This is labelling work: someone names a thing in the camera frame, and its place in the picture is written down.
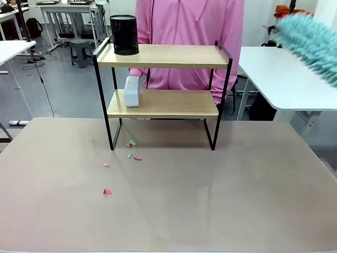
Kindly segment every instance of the beige table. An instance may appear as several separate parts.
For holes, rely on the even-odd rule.
[[[295,131],[221,128],[211,151],[202,122],[124,120],[112,152],[103,120],[34,119],[0,154],[0,249],[336,250],[337,183]]]

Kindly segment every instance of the gray stool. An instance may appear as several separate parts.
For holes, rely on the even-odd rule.
[[[87,55],[85,49],[89,50],[90,55]],[[78,63],[80,69],[85,68],[85,64],[93,62],[93,51],[90,48],[89,42],[85,40],[73,40],[70,42],[70,55],[72,57],[72,65],[74,62]]]

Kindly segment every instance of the black cylindrical container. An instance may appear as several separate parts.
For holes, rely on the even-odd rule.
[[[110,17],[110,24],[115,54],[134,55],[139,53],[136,17],[113,15]]]

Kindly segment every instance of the shelf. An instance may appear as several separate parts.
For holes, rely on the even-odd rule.
[[[139,53],[121,56],[108,44],[97,62],[102,67],[174,67],[179,69],[225,69],[224,54],[216,46],[139,45]]]
[[[116,90],[109,118],[216,119],[219,112],[210,91],[142,90],[140,107],[127,108],[124,90]]]

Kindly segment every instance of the red paper scrap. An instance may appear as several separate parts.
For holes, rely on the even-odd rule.
[[[105,195],[111,195],[112,191],[109,190],[109,189],[104,189],[103,194],[105,194]]]

